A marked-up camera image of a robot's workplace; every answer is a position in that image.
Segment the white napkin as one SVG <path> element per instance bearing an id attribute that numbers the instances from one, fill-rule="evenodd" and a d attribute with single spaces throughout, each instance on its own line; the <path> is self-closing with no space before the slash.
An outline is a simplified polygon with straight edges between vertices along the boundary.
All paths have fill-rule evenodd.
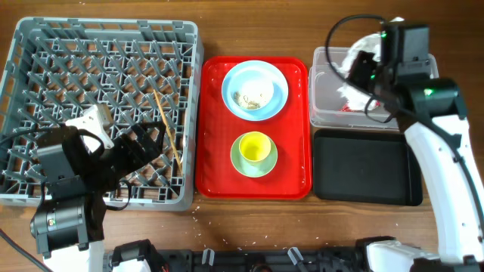
<path id="1" fill-rule="evenodd" d="M 350 47 L 338 72 L 344 76 L 348 76 L 351 65 L 360 51 L 375 53 L 374 60 L 380 62 L 380 47 L 381 38 L 378 32 L 364 36 Z M 357 91 L 355 88 L 350 87 L 347 84 L 344 84 L 337 90 L 342 97 L 347 99 L 346 104 L 348 104 L 353 110 L 364 110 L 366 103 L 370 99 L 368 95 Z"/>

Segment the wooden chopstick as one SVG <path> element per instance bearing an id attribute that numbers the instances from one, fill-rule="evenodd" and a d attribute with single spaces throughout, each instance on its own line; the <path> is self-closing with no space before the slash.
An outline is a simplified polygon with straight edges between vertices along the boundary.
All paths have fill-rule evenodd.
<path id="1" fill-rule="evenodd" d="M 180 172 L 183 172 L 182 161 L 181 161 L 181 158 L 178 154 L 178 150 L 177 150 L 176 145 L 175 145 L 175 140 L 174 140 L 174 137 L 172 136 L 172 132 L 171 132 L 171 129 L 169 127 L 169 123 L 167 122 L 166 115 L 163 111 L 163 107 L 162 107 L 162 104 L 160 102 L 160 98 L 159 98 L 157 91 L 154 91 L 154 98 L 155 98 L 158 110 L 160 111 L 160 116 L 162 118 L 163 124 L 166 127 L 166 133 L 168 135 L 169 142 L 170 142 L 170 145 L 171 145 L 171 148 L 172 148 L 172 151 L 173 151 L 173 155 L 174 155 L 175 160 L 177 162 L 177 166 L 178 166 Z"/>

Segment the red snack wrapper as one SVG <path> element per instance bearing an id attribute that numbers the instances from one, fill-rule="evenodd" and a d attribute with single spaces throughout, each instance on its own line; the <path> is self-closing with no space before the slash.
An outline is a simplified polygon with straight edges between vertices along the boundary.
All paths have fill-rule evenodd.
<path id="1" fill-rule="evenodd" d="M 345 104 L 343 107 L 341 107 L 340 112 L 353 113 L 353 112 L 361 112 L 361 110 L 353 110 L 353 109 L 350 108 L 350 106 L 348 104 Z"/>

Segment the yellow cup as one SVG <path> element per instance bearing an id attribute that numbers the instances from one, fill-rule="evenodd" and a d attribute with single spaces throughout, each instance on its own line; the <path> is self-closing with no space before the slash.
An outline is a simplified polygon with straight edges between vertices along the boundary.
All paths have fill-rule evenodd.
<path id="1" fill-rule="evenodd" d="M 259 131 L 247 132 L 242 136 L 238 147 L 242 157 L 251 163 L 262 162 L 271 152 L 271 141 Z"/>

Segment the white bowl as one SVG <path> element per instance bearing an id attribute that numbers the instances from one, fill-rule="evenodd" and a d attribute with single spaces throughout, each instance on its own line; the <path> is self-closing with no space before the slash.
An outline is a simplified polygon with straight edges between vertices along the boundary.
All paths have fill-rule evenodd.
<path id="1" fill-rule="evenodd" d="M 262 107 L 259 109 L 267 106 L 274 95 L 272 81 L 266 76 L 266 74 L 257 70 L 246 70 L 237 73 L 232 77 L 232 80 L 229 83 L 229 90 L 231 92 L 231 98 L 233 101 L 234 93 L 236 91 L 260 93 L 263 96 L 264 102 L 262 103 Z"/>

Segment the food scraps and rice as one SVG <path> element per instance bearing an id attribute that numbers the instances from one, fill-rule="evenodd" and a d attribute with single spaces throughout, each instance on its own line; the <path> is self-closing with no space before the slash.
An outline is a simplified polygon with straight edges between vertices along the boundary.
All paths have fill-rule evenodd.
<path id="1" fill-rule="evenodd" d="M 245 110 L 257 110 L 262 107 L 264 102 L 263 96 L 256 92 L 241 92 L 234 93 L 235 103 Z"/>

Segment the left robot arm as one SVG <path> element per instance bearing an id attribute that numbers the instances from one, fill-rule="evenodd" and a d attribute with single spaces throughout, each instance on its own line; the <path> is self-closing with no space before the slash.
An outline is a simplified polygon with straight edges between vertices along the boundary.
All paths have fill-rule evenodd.
<path id="1" fill-rule="evenodd" d="M 53 128 L 38 140 L 38 158 L 46 175 L 42 199 L 30 222 L 37 252 L 53 271 L 101 271 L 104 264 L 104 216 L 113 211 L 104 194 L 128 184 L 127 175 L 163 151 L 166 126 L 145 122 L 131 127 L 111 147 L 90 153 L 84 138 L 97 135 L 74 126 Z"/>

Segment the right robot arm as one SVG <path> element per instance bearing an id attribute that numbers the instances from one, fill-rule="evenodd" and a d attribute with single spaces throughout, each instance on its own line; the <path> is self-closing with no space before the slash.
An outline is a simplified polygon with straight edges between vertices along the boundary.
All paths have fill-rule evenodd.
<path id="1" fill-rule="evenodd" d="M 460 89 L 431 75 L 427 25 L 379 21 L 380 59 L 360 51 L 343 80 L 396 118 L 424 177 L 439 248 L 432 254 L 397 240 L 367 242 L 368 270 L 481 271 L 483 185 Z"/>

